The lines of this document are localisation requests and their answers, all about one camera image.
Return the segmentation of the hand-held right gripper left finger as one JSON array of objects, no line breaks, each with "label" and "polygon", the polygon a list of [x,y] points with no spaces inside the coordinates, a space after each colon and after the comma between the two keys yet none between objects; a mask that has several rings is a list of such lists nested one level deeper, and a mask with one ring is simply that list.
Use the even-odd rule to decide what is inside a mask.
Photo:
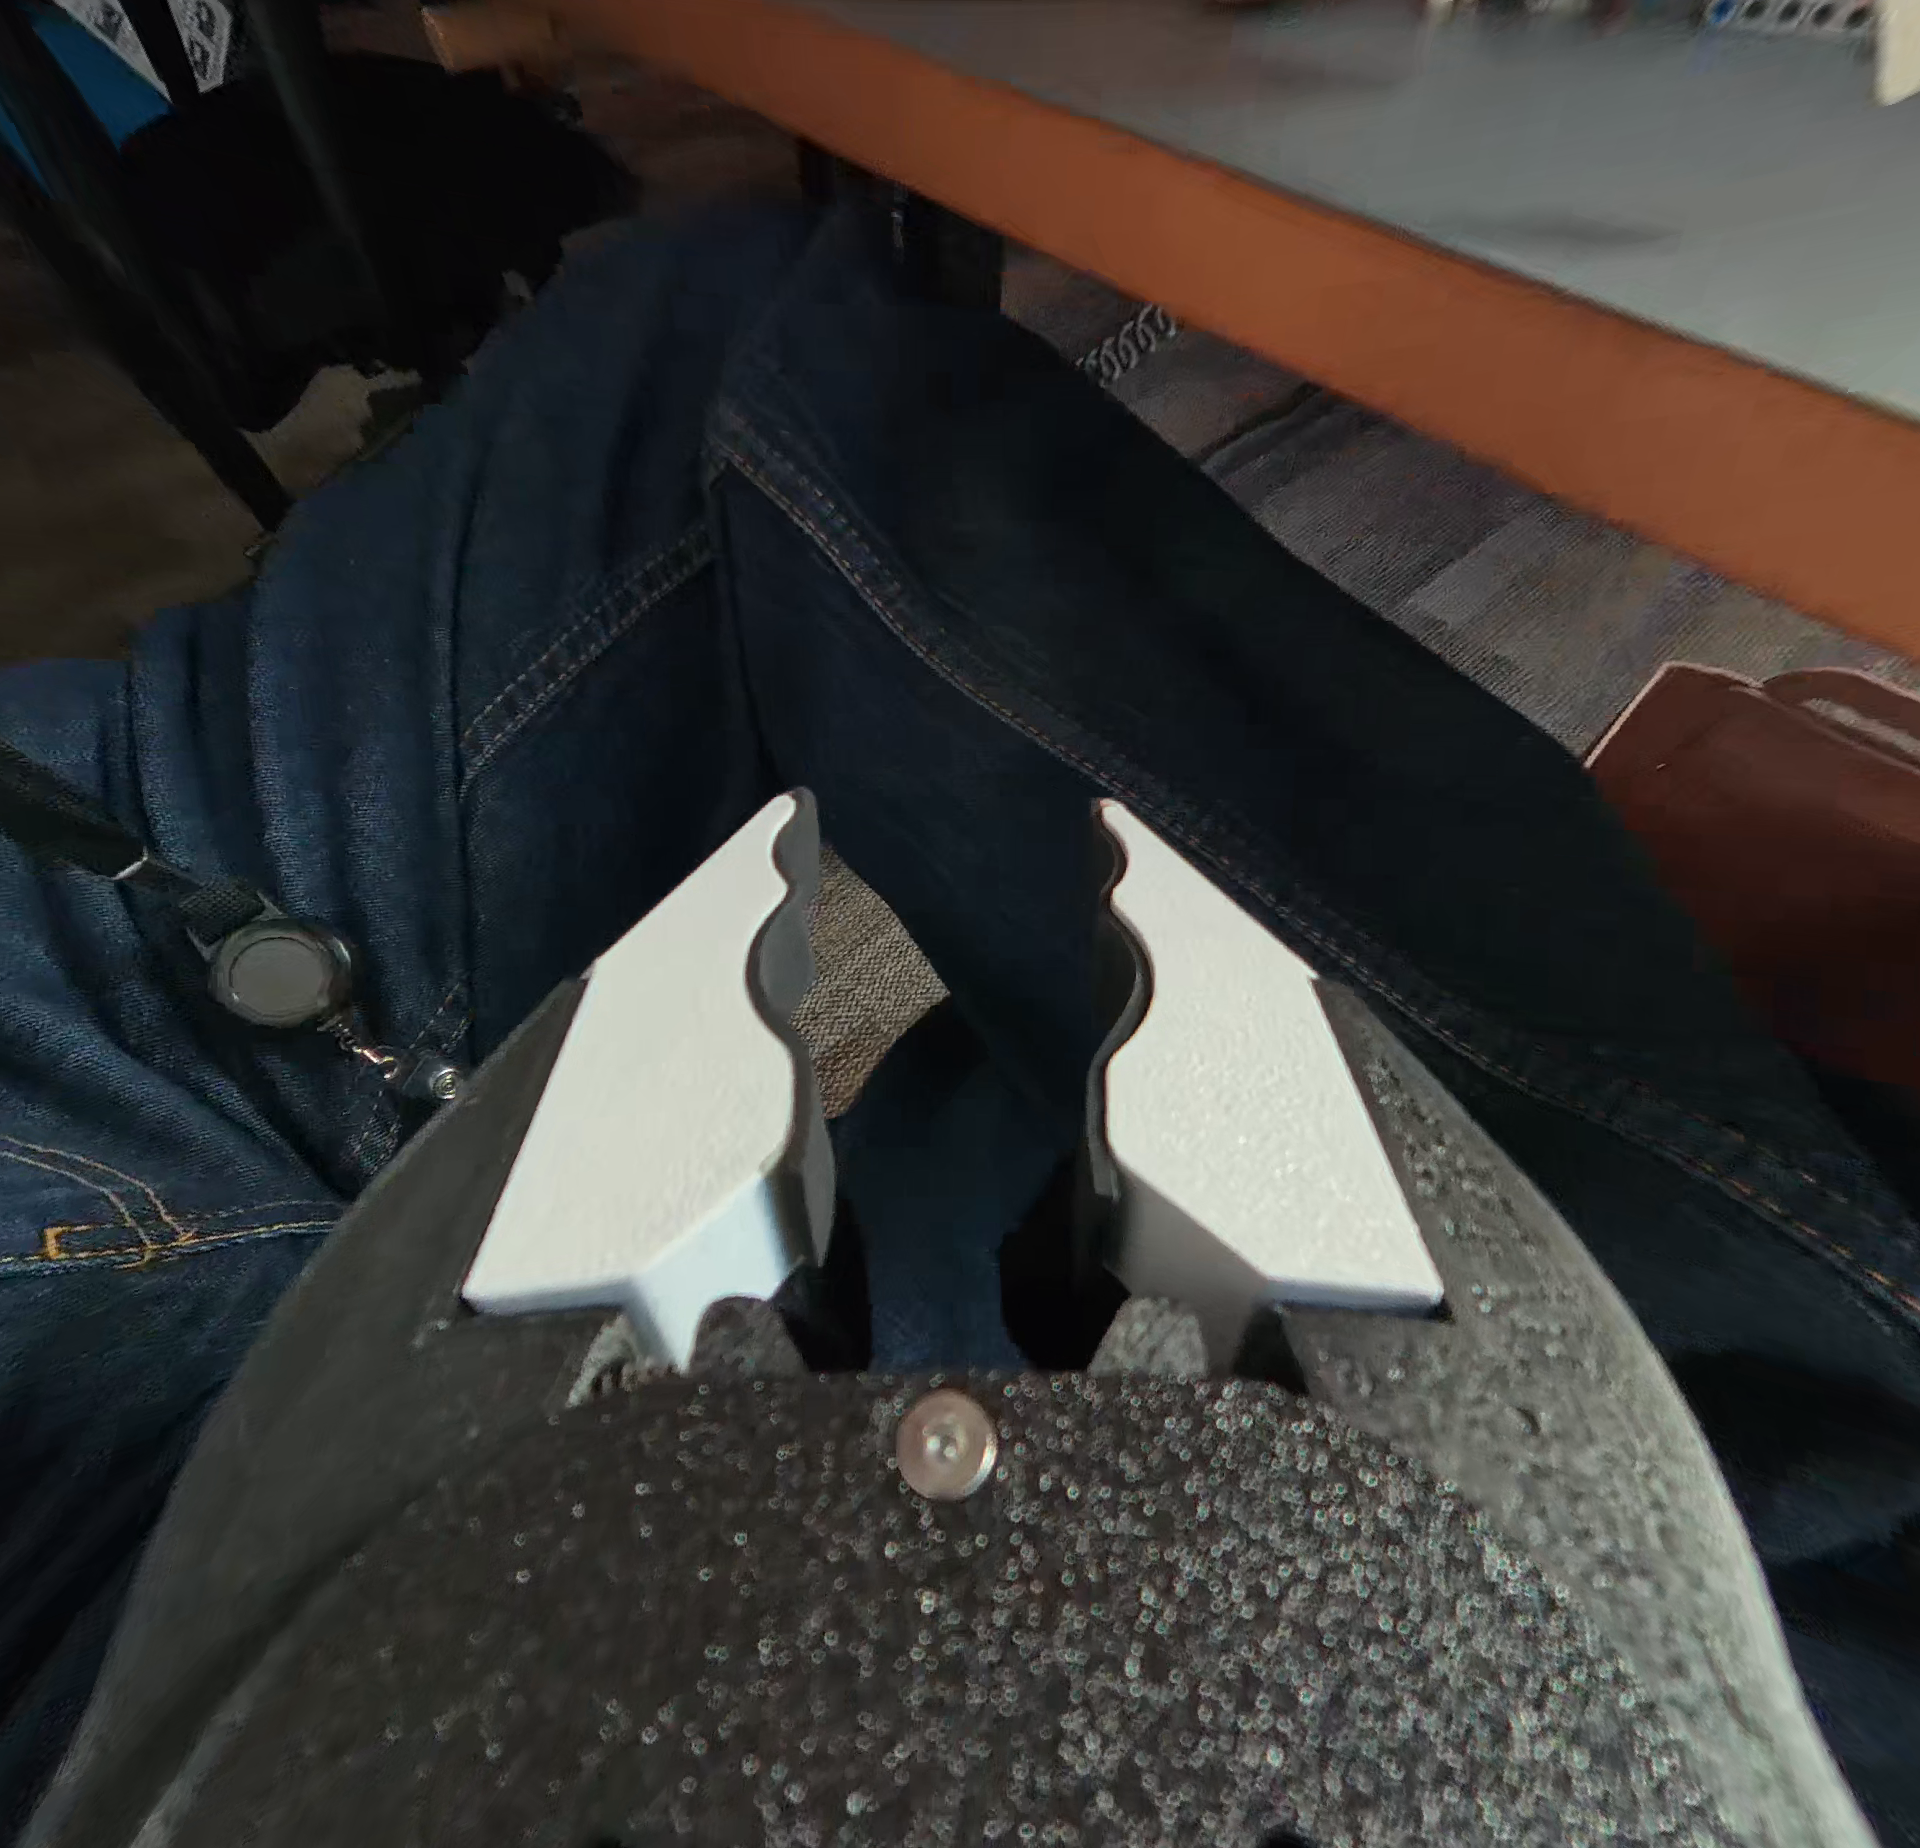
[{"label": "hand-held right gripper left finger", "polygon": [[797,1029],[819,885],[816,804],[782,793],[590,966],[468,1311],[609,1309],[683,1370],[710,1306],[828,1261],[835,1157]]}]

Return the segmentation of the person's blue jeans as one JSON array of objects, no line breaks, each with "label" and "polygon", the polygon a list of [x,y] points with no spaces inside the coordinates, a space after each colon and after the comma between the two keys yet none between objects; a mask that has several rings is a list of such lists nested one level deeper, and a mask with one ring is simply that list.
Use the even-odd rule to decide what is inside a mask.
[{"label": "person's blue jeans", "polygon": [[1917,1844],[1917,1213],[1591,772],[853,209],[583,253],[256,579],[4,740],[479,1064],[803,786],[948,1003],[833,1133],[876,1367],[1013,1361],[1084,1121],[1092,803],[1389,1020],[1696,1404],[1814,1715]]}]

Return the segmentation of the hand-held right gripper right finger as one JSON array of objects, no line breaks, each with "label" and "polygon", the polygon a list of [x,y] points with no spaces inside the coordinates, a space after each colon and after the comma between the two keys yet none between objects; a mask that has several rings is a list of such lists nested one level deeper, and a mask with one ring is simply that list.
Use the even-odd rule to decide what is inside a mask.
[{"label": "hand-held right gripper right finger", "polygon": [[1212,1370],[1292,1309],[1441,1316],[1342,992],[1130,809],[1095,827],[1118,977],[1087,1087],[1103,1267],[1193,1316]]}]

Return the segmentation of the badge reel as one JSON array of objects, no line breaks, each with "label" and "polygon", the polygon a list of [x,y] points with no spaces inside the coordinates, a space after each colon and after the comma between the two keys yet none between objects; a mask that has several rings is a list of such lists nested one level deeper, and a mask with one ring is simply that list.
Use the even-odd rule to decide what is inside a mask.
[{"label": "badge reel", "polygon": [[232,1018],[276,1034],[318,1036],[403,1100],[444,1108],[466,1092],[462,1068],[443,1055],[372,1041],[359,1007],[356,956],[325,927],[247,922],[206,955],[206,981]]}]

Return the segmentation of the brown leather bag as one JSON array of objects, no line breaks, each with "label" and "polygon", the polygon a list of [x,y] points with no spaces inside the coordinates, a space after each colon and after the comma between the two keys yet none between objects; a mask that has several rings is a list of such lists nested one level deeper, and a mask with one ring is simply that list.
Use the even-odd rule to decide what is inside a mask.
[{"label": "brown leather bag", "polygon": [[1919,1092],[1919,698],[1843,666],[1671,660],[1586,770],[1804,1059]]}]

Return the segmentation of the black table leg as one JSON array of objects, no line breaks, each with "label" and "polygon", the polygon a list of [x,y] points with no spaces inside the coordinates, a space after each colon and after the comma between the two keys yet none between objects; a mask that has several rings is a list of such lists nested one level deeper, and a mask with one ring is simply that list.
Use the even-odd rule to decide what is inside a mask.
[{"label": "black table leg", "polygon": [[809,210],[859,205],[871,213],[906,290],[924,300],[1002,310],[1007,241],[998,231],[810,138],[799,137],[795,153]]}]

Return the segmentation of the dark bag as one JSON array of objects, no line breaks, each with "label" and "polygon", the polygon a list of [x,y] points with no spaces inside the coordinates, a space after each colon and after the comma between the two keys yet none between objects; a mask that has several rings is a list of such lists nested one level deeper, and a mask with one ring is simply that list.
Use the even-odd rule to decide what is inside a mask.
[{"label": "dark bag", "polygon": [[330,64],[354,210],[397,286],[385,324],[267,76],[232,80],[118,149],[130,213],[185,286],[227,410],[278,425],[330,367],[461,362],[565,243],[635,192],[588,132],[498,76],[351,52]]}]

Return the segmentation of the grey chair seat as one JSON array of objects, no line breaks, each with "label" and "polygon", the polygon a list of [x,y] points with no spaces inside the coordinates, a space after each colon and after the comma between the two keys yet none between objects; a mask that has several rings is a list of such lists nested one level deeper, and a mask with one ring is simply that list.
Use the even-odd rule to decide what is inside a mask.
[{"label": "grey chair seat", "polygon": [[948,988],[895,908],[831,847],[809,908],[814,981],[792,1026],[828,1123],[853,1113],[896,1045]]}]

